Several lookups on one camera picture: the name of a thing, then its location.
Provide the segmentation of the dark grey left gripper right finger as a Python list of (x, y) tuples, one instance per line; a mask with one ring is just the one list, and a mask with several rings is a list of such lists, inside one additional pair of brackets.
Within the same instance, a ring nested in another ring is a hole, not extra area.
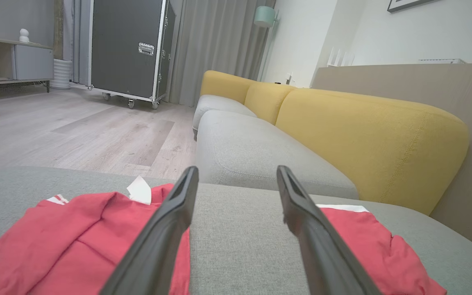
[(359, 260), (287, 166), (277, 167), (284, 223), (298, 239), (312, 295), (379, 295)]

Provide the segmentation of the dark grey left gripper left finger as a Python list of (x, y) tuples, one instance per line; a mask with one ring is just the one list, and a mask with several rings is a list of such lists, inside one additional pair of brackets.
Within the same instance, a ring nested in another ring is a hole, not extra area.
[(198, 183), (198, 168), (186, 168), (104, 284), (102, 295), (169, 294), (182, 235), (193, 218)]

